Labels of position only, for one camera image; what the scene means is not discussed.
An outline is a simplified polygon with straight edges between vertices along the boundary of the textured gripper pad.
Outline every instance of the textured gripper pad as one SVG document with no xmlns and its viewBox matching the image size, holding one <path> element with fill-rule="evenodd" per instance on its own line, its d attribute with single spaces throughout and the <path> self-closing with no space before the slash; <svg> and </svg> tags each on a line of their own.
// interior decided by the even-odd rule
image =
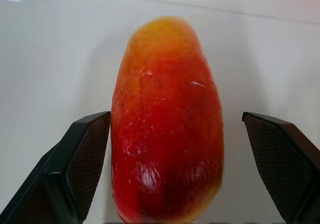
<svg viewBox="0 0 320 224">
<path fill-rule="evenodd" d="M 312 181 L 312 168 L 276 125 L 248 115 L 244 122 L 258 172 L 281 216 L 291 222 Z"/>
<path fill-rule="evenodd" d="M 105 157 L 110 125 L 110 115 L 92 123 L 81 140 L 80 147 L 70 163 L 69 181 L 71 195 L 80 220 L 89 212 L 98 185 Z"/>
</svg>

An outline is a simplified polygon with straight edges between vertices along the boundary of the white background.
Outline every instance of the white background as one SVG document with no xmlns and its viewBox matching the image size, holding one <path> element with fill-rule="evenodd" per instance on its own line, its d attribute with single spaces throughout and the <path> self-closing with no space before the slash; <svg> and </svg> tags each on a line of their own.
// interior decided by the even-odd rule
<svg viewBox="0 0 320 224">
<path fill-rule="evenodd" d="M 223 107 L 223 186 L 194 223 L 282 221 L 241 117 L 293 122 L 320 147 L 320 0 L 0 1 L 0 211 L 72 122 L 111 109 L 130 35 L 164 15 L 194 27 Z M 110 154 L 85 223 L 120 222 Z"/>
</svg>

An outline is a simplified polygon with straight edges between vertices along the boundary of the mango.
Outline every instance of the mango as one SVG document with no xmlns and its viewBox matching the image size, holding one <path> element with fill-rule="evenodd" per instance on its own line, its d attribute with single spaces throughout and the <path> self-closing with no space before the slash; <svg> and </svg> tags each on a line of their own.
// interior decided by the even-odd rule
<svg viewBox="0 0 320 224">
<path fill-rule="evenodd" d="M 176 17 L 130 38 L 112 99 L 113 196 L 126 223 L 197 218 L 222 183 L 223 117 L 191 26 Z"/>
</svg>

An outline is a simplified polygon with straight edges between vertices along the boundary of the red object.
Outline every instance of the red object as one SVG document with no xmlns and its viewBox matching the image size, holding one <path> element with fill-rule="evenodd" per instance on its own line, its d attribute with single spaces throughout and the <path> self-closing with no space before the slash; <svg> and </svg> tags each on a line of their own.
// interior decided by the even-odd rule
<svg viewBox="0 0 320 224">
<path fill-rule="evenodd" d="M 130 39 L 112 100 L 112 181 L 127 222 L 189 222 L 222 182 L 223 121 L 197 37 L 162 18 Z"/>
</svg>

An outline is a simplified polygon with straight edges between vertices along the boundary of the red mango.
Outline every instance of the red mango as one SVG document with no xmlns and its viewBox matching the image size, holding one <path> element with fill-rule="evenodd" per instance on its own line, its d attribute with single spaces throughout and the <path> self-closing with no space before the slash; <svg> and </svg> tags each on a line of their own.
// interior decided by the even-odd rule
<svg viewBox="0 0 320 224">
<path fill-rule="evenodd" d="M 195 32 L 162 17 L 130 38 L 112 99 L 112 187 L 126 223 L 191 223 L 222 183 L 223 118 Z"/>
</svg>

